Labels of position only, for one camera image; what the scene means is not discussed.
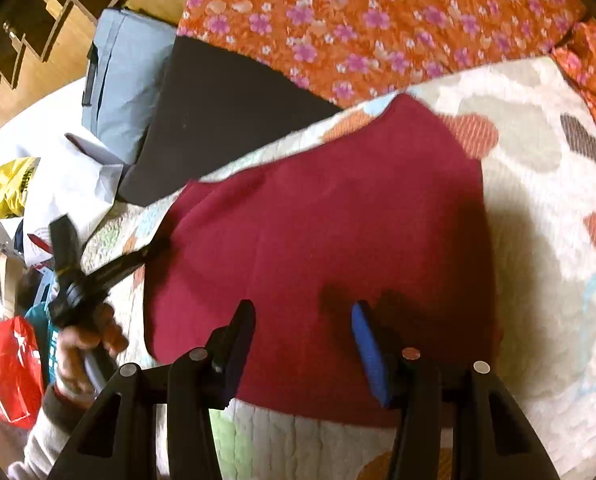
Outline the grey sleeved left forearm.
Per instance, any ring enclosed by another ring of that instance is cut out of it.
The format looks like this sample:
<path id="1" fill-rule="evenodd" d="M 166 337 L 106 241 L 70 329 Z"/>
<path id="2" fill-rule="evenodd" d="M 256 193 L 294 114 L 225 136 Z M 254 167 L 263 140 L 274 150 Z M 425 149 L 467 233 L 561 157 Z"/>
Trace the grey sleeved left forearm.
<path id="1" fill-rule="evenodd" d="M 9 479 L 47 479 L 56 460 L 85 412 L 92 393 L 75 394 L 61 382 L 51 385 L 23 450 L 23 460 L 7 469 Z"/>

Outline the person's left hand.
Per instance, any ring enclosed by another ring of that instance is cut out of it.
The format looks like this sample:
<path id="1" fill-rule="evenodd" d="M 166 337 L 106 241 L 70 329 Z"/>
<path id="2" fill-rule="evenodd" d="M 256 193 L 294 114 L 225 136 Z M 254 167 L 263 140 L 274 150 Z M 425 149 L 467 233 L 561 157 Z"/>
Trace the person's left hand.
<path id="1" fill-rule="evenodd" d="M 100 304 L 96 309 L 99 327 L 89 330 L 72 325 L 60 330 L 57 340 L 57 380 L 56 388 L 60 394 L 76 403 L 83 403 L 91 398 L 95 387 L 85 368 L 85 353 L 102 346 L 112 359 L 126 350 L 128 340 L 122 326 L 115 321 L 114 310 L 110 304 Z"/>

